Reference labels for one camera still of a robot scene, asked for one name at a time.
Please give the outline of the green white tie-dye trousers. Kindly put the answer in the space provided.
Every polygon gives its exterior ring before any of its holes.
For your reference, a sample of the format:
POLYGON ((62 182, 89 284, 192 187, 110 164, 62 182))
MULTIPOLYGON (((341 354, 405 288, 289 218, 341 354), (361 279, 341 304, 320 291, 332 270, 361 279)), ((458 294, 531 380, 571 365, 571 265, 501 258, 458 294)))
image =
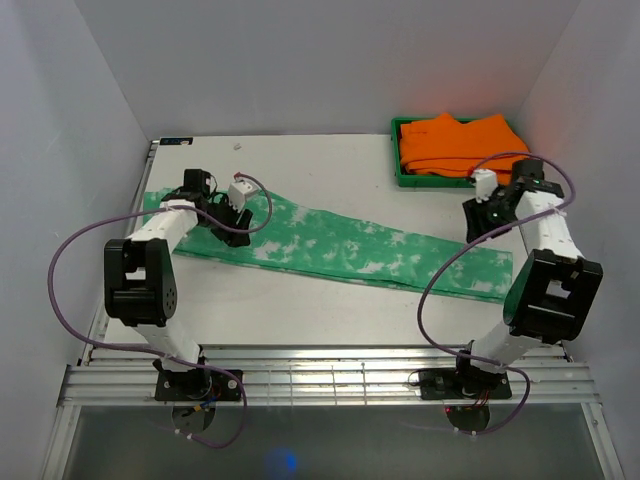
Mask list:
POLYGON ((231 248, 204 227, 178 244, 179 255, 307 275, 347 283, 500 303, 512 284, 513 256, 476 247, 438 269, 461 244, 311 209, 277 194, 248 203, 253 224, 264 223, 247 247, 231 248))

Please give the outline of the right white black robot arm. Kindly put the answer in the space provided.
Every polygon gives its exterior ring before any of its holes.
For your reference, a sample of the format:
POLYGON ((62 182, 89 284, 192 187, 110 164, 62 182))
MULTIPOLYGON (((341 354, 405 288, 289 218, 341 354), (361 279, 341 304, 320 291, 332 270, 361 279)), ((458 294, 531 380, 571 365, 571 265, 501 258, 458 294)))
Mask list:
POLYGON ((475 197, 463 205, 467 241, 495 238, 501 227, 519 221, 527 259, 507 292, 501 320, 456 361, 451 382, 464 397, 498 388, 507 366, 527 351, 575 339, 603 278, 601 265, 576 247, 561 210, 562 187, 545 179, 541 161, 515 162, 504 186, 486 168, 471 179, 475 197))

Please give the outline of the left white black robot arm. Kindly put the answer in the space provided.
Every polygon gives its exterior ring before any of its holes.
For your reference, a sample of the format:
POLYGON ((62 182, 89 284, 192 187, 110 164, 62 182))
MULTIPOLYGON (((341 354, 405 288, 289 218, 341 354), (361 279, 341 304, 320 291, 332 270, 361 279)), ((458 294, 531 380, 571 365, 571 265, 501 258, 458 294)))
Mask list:
POLYGON ((228 246, 249 245, 247 231, 253 213, 247 203, 257 192, 254 185, 236 176, 228 190, 220 193, 210 173, 187 169, 183 184, 161 198, 160 213, 127 238, 105 245, 106 313, 160 352, 154 367, 170 389, 188 399, 209 399, 214 387, 212 374, 192 365, 204 363, 202 347, 173 318, 178 290, 171 254, 196 227, 209 229, 228 246))

